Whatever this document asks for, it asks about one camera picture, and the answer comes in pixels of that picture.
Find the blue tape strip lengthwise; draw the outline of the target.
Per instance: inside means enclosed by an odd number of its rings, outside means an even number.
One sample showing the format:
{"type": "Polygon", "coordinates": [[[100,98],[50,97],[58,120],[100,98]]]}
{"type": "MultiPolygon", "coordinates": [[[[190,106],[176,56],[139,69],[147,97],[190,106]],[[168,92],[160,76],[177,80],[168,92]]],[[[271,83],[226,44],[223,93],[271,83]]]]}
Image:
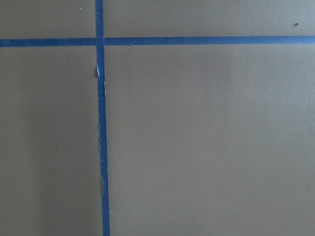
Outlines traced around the blue tape strip lengthwise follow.
{"type": "Polygon", "coordinates": [[[104,17],[103,1],[95,1],[96,30],[96,68],[98,75],[98,124],[99,124],[99,156],[102,212],[102,234],[110,235],[110,213],[108,194],[108,163],[107,163],[107,127],[106,127],[106,95],[105,95],[105,52],[104,52],[104,17]]]}

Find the brown paper table cover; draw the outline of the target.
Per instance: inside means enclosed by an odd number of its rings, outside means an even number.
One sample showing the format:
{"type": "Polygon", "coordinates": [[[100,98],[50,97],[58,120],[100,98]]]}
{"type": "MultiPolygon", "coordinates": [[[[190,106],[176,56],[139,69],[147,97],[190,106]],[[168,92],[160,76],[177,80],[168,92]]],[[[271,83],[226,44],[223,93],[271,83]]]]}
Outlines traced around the brown paper table cover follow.
{"type": "MultiPolygon", "coordinates": [[[[312,0],[103,0],[106,37],[315,36],[312,0]]],[[[96,38],[3,0],[0,40],[96,38]]],[[[312,236],[315,44],[104,46],[110,236],[312,236]]],[[[103,236],[96,46],[0,47],[0,233],[103,236]]]]}

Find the blue tape strip crosswise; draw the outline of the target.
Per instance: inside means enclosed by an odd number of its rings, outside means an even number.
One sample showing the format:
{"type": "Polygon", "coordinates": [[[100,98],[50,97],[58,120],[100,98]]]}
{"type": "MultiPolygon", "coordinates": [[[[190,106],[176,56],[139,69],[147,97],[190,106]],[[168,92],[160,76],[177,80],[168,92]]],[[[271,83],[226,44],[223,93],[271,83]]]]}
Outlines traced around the blue tape strip crosswise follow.
{"type": "Polygon", "coordinates": [[[314,36],[188,36],[2,39],[1,47],[314,44],[314,36]]]}

